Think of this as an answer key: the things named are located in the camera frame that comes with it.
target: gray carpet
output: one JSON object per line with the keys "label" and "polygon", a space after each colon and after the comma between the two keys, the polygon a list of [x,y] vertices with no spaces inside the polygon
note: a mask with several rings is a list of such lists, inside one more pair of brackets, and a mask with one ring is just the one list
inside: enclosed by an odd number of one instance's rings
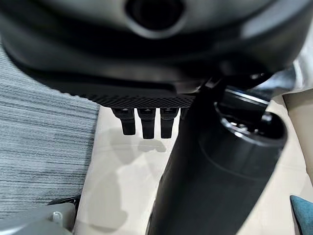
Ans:
{"label": "gray carpet", "polygon": [[22,74],[0,42],[0,218],[81,193],[98,109]]}

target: striped carpet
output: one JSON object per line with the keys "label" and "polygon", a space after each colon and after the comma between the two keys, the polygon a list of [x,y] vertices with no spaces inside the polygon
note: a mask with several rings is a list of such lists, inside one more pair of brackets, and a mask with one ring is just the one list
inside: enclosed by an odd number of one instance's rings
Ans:
{"label": "striped carpet", "polygon": [[22,74],[0,42],[0,218],[80,194],[98,109]]}

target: teal fabric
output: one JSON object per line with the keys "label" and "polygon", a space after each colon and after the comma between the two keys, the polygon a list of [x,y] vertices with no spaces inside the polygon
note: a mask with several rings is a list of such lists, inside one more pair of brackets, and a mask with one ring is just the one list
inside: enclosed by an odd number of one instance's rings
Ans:
{"label": "teal fabric", "polygon": [[302,235],[313,235],[313,203],[297,196],[290,196],[290,200]]}

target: black plastic housing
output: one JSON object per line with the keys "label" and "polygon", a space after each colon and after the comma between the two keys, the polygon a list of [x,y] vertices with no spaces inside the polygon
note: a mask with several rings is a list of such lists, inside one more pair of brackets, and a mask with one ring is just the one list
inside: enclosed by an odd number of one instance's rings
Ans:
{"label": "black plastic housing", "polygon": [[313,0],[276,0],[222,28],[150,40],[71,18],[37,0],[2,0],[0,31],[15,64],[54,89],[113,108],[188,108],[216,74],[289,67],[312,11]]}

